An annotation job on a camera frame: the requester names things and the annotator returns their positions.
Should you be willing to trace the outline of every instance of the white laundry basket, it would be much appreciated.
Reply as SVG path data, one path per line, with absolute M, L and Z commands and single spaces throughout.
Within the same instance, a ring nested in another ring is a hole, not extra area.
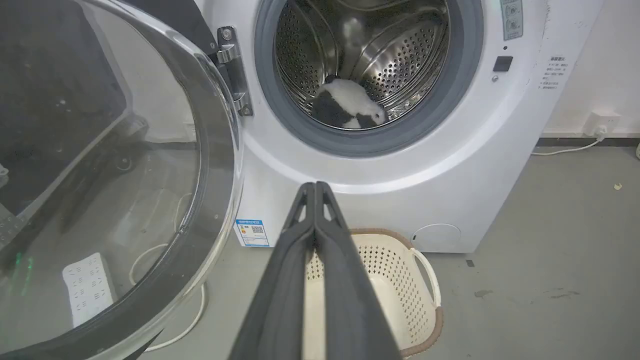
M 400 234 L 384 229 L 358 229 L 351 234 L 402 356 L 427 350 L 443 324 L 440 287 L 431 264 Z M 324 323 L 324 265 L 314 253 L 305 283 L 305 360 L 326 358 Z

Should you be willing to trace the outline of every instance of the washing machine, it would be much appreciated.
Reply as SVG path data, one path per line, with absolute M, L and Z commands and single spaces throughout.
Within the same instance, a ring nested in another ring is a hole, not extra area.
M 3 3 L 1 360 L 134 359 L 308 181 L 352 228 L 474 251 L 602 4 L 131 2 Z M 330 75 L 389 121 L 314 119 Z
M 508 196 L 602 5 L 196 2 L 213 31 L 234 28 L 244 59 L 253 116 L 243 118 L 242 245 L 273 246 L 295 189 L 322 180 L 350 227 L 461 253 Z M 353 130 L 314 119 L 310 100 L 329 75 L 362 85 L 389 121 Z

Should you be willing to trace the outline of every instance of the white power strip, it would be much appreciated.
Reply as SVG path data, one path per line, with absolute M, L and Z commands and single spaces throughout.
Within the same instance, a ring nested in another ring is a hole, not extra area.
M 69 290 L 74 327 L 113 304 L 113 288 L 105 262 L 99 252 L 67 265 L 62 278 Z

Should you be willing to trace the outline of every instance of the glass door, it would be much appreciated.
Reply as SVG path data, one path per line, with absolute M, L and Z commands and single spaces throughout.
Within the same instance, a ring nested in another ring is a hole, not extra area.
M 124 357 L 196 292 L 241 187 L 232 96 L 114 0 L 0 12 L 0 359 Z

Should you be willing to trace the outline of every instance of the metal hinge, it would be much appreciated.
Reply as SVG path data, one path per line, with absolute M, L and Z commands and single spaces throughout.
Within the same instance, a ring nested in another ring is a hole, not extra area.
M 232 26 L 218 28 L 218 45 L 216 66 L 234 97 L 234 108 L 242 116 L 253 115 L 240 46 L 237 42 L 236 30 Z

